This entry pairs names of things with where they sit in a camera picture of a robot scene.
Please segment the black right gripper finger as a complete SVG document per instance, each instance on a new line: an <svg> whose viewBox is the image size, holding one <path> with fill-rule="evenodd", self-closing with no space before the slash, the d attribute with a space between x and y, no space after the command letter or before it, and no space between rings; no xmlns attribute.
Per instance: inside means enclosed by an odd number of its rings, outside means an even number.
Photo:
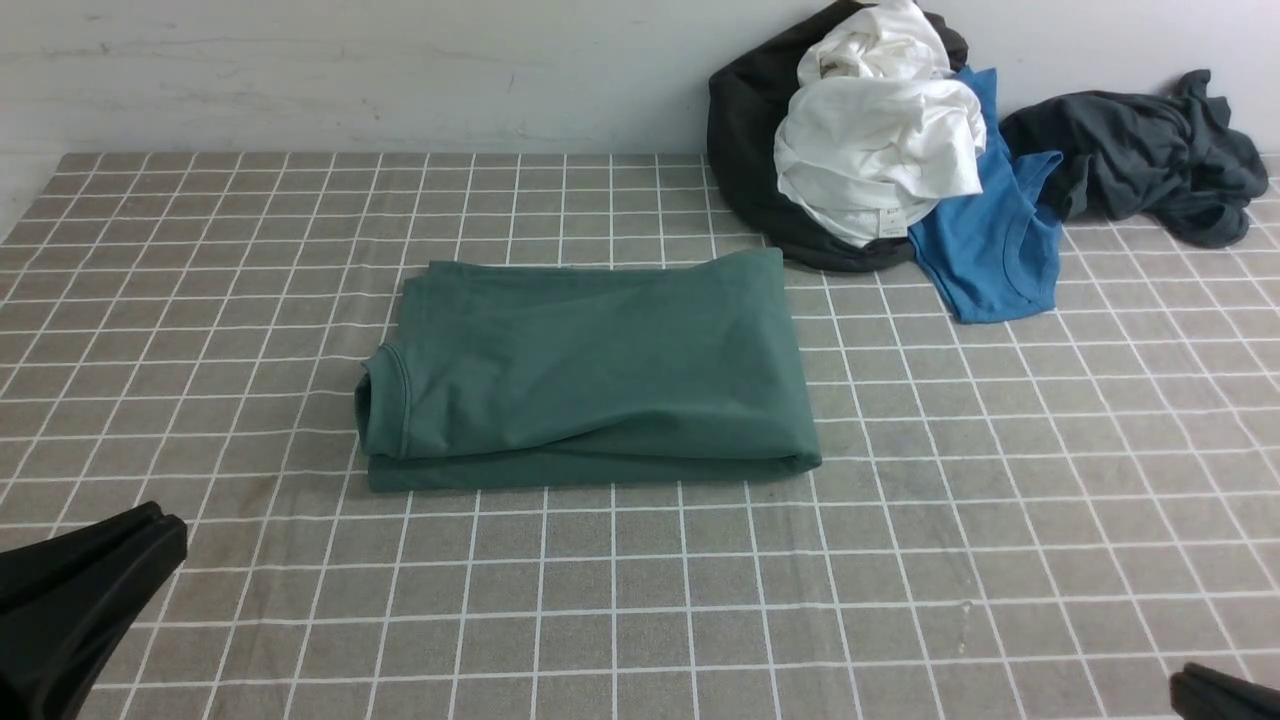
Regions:
<svg viewBox="0 0 1280 720"><path fill-rule="evenodd" d="M1279 719L1279 691L1188 662L1170 676L1170 705L1180 719Z"/></svg>

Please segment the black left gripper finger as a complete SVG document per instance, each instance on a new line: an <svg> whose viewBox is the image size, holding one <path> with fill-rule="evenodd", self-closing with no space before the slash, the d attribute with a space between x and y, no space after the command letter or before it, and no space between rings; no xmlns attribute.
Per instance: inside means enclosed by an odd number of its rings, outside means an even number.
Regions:
<svg viewBox="0 0 1280 720"><path fill-rule="evenodd" d="M164 512L145 502L91 527L1 552L1 606L19 607L156 527Z"/></svg>
<svg viewBox="0 0 1280 720"><path fill-rule="evenodd" d="M187 557L175 515L83 573L14 609L1 606L1 716L74 719L141 611Z"/></svg>

